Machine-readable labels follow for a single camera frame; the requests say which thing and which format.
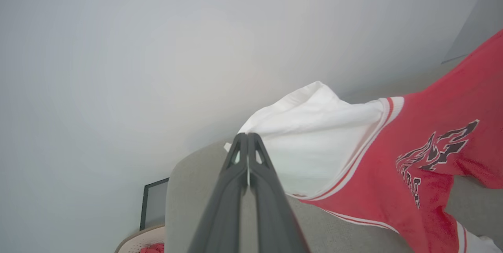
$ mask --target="red jersey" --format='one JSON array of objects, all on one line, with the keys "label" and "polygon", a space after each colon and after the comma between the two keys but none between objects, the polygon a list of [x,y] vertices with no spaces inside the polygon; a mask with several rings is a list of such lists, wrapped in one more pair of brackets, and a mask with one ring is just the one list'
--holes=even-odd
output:
[{"label": "red jersey", "polygon": [[381,100],[385,118],[357,159],[301,201],[394,230],[417,253],[501,252],[444,209],[454,175],[503,188],[503,31],[426,90]]}]

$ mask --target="red shirt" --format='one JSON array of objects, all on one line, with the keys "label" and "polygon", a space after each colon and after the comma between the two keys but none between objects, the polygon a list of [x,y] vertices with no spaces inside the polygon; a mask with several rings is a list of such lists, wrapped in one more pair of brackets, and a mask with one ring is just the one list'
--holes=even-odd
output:
[{"label": "red shirt", "polygon": [[503,188],[503,31],[426,90],[387,102],[386,124],[349,170],[301,201],[394,230],[417,253],[501,252],[444,209],[454,175]]}]

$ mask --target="gray couch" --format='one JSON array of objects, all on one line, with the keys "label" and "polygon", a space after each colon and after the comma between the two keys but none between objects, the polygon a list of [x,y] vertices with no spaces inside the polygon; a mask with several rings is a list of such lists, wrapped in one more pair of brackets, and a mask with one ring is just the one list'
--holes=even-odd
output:
[{"label": "gray couch", "polygon": [[[386,85],[385,95],[405,94],[424,88],[442,76],[450,67],[429,72],[414,79],[403,79]],[[366,101],[382,96],[358,94]],[[167,188],[166,252],[185,253],[192,240],[199,219],[210,198],[225,160],[225,141],[216,142],[184,158],[174,168]],[[291,207],[313,253],[412,252],[405,240],[391,230],[347,223],[314,206],[289,197]],[[490,190],[468,178],[456,178],[447,212],[475,235],[487,235],[503,248],[503,190]],[[241,210],[241,252],[257,252],[255,198],[248,191]]]}]

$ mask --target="black frame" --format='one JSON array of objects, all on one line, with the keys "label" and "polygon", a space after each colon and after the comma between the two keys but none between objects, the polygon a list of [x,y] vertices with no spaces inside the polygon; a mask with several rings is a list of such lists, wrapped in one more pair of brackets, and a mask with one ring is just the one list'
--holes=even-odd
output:
[{"label": "black frame", "polygon": [[168,181],[169,178],[165,178],[163,180],[145,185],[145,188],[143,189],[143,202],[141,204],[140,231],[145,229],[145,220],[147,219],[147,201],[149,200],[149,188],[167,183]]},{"label": "black frame", "polygon": [[239,252],[240,204],[248,176],[257,203],[259,252],[309,253],[264,143],[255,133],[234,137],[187,253]]}]

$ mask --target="clothing pile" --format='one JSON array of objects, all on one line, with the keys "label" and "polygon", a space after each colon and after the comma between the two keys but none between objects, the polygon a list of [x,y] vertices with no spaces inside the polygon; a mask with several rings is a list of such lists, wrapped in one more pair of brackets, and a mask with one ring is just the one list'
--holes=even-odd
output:
[{"label": "clothing pile", "polygon": [[315,82],[239,132],[262,137],[304,203],[393,230],[417,253],[501,253],[444,209],[454,176],[503,188],[503,31],[422,92],[352,105]]}]

